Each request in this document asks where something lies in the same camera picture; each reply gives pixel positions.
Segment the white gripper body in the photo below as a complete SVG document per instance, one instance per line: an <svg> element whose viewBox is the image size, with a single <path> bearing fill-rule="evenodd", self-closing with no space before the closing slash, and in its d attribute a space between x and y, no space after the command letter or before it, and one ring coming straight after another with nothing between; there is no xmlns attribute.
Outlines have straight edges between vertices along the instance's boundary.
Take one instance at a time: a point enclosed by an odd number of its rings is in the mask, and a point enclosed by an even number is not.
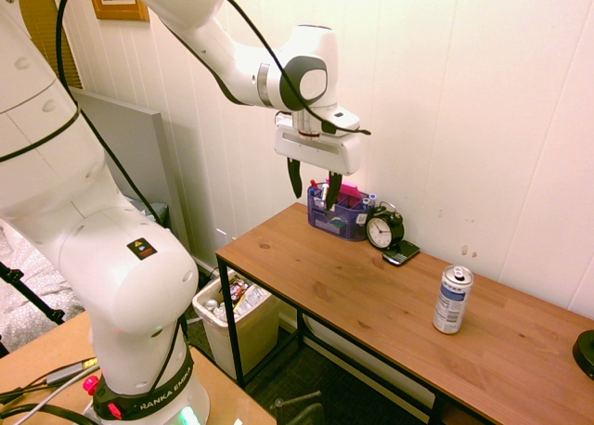
<svg viewBox="0 0 594 425"><path fill-rule="evenodd" d="M276 119L275 152L279 155L315 165L336 174L355 173L362 158L356 134L307 137L291 126L290 118Z"/></svg>

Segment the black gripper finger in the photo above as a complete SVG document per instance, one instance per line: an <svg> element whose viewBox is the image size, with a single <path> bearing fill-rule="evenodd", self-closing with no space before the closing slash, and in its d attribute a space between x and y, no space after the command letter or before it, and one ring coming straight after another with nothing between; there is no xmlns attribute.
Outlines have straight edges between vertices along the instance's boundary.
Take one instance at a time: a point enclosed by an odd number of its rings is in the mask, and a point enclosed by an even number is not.
<svg viewBox="0 0 594 425"><path fill-rule="evenodd" d="M291 188L298 199L303 194L303 183L300 173L301 163L295 159L287 158L289 178L291 181Z"/></svg>
<svg viewBox="0 0 594 425"><path fill-rule="evenodd" d="M335 205L342 186L342 175L329 171L329 191L326 198L326 209L330 211Z"/></svg>

